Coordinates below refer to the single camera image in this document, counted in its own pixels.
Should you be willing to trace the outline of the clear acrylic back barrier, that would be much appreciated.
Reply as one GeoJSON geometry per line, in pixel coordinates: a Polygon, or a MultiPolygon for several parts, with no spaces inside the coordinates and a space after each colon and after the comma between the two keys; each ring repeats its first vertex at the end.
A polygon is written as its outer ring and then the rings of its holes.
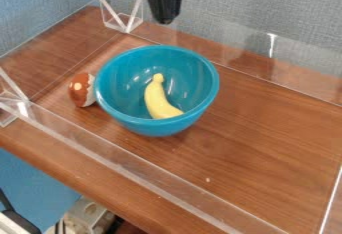
{"type": "Polygon", "coordinates": [[[204,28],[219,38],[195,36],[180,23],[160,25],[144,16],[143,0],[121,13],[98,0],[104,25],[155,44],[187,48],[213,63],[342,107],[342,52],[216,21],[204,28]]]}

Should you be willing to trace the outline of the black chair edge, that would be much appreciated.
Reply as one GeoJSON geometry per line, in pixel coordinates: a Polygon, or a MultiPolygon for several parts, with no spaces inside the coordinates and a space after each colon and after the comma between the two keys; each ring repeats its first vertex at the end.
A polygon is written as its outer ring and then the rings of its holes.
{"type": "Polygon", "coordinates": [[[12,220],[29,234],[41,234],[40,229],[14,210],[2,189],[0,188],[0,203],[4,206],[1,213],[12,220]]]}

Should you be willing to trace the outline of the grey box under table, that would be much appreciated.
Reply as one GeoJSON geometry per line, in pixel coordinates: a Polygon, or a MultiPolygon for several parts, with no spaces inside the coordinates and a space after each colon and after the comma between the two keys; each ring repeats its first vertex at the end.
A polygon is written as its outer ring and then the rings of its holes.
{"type": "Polygon", "coordinates": [[[61,218],[62,234],[104,234],[114,218],[105,207],[81,197],[61,218]]]}

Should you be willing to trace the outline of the brown white toy mushroom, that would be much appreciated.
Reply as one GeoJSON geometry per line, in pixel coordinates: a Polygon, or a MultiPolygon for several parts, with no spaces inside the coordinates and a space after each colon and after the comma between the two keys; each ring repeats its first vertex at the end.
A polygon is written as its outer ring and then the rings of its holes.
{"type": "Polygon", "coordinates": [[[77,107],[88,107],[96,101],[93,95],[94,77],[89,73],[78,73],[73,76],[68,85],[68,94],[77,107]]]}

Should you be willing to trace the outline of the clear acrylic barrier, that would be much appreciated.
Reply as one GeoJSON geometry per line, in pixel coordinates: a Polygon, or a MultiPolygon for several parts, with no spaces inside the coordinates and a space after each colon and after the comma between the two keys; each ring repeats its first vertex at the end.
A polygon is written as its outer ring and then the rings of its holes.
{"type": "Polygon", "coordinates": [[[98,0],[104,25],[155,44],[187,48],[213,63],[342,107],[342,52],[216,21],[204,28],[219,38],[195,36],[180,23],[160,25],[144,16],[143,0],[121,13],[98,0]]]}
{"type": "Polygon", "coordinates": [[[151,233],[287,234],[30,102],[0,69],[0,144],[151,233]]]}

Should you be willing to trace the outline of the yellow toy banana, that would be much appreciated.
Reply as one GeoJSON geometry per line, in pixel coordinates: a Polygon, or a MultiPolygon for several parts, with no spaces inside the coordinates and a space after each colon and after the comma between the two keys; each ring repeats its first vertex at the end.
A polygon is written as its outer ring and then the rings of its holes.
{"type": "Polygon", "coordinates": [[[163,82],[163,74],[156,73],[144,90],[144,102],[153,119],[172,118],[183,114],[183,111],[172,106],[167,100],[163,82]]]}

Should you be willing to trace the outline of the clear acrylic front barrier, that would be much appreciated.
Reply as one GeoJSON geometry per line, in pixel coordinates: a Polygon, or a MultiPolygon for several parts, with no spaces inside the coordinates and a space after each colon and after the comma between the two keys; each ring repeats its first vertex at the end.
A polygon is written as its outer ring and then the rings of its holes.
{"type": "Polygon", "coordinates": [[[287,234],[30,102],[0,69],[0,144],[151,233],[287,234]]]}

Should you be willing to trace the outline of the blue plastic bowl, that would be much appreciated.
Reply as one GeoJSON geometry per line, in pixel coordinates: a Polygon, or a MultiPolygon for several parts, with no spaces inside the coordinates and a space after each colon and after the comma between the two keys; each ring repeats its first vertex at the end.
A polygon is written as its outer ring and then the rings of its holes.
{"type": "Polygon", "coordinates": [[[93,91],[101,109],[129,131],[163,137],[200,118],[217,95],[219,74],[188,49],[143,46],[108,60],[93,91]]]}

